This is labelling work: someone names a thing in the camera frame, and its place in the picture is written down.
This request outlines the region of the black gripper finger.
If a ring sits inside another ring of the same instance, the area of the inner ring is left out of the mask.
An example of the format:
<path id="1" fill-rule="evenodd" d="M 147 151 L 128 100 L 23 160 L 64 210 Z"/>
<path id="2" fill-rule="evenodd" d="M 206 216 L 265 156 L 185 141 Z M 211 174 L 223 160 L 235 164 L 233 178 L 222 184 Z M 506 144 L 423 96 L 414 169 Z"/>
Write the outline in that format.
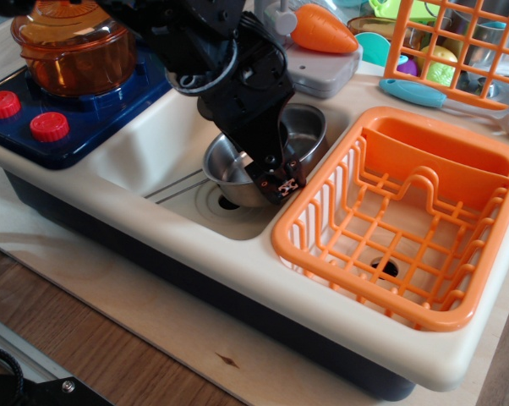
<path id="1" fill-rule="evenodd" d="M 298 158 L 285 162 L 276 173 L 276 191 L 279 195 L 290 195 L 306 185 L 306 177 Z"/>
<path id="2" fill-rule="evenodd" d="M 289 178 L 283 168 L 267 173 L 255 162 L 251 162 L 245 167 L 245 171 L 262 196 L 270 203 L 279 205 L 290 196 L 291 190 L 287 184 Z"/>

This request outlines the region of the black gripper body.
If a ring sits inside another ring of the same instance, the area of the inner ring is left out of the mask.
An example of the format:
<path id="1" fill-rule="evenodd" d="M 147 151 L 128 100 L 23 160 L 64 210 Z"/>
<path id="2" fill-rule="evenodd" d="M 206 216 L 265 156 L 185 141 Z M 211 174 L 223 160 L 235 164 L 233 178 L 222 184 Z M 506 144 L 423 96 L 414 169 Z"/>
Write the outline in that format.
<path id="1" fill-rule="evenodd" d="M 239 48 L 232 76 L 200 96 L 198 109 L 260 168 L 278 169 L 284 163 L 281 114 L 292 95 L 285 52 L 256 41 Z"/>

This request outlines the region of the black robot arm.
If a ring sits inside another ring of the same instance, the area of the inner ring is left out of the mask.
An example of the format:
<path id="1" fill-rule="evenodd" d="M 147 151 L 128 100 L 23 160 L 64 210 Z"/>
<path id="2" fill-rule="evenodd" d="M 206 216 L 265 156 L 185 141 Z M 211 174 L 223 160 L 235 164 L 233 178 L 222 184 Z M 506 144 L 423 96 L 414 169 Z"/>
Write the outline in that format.
<path id="1" fill-rule="evenodd" d="M 253 163 L 265 199 L 279 204 L 305 186 L 281 122 L 293 96 L 287 55 L 241 1 L 100 1 L 163 62 L 172 86 Z"/>

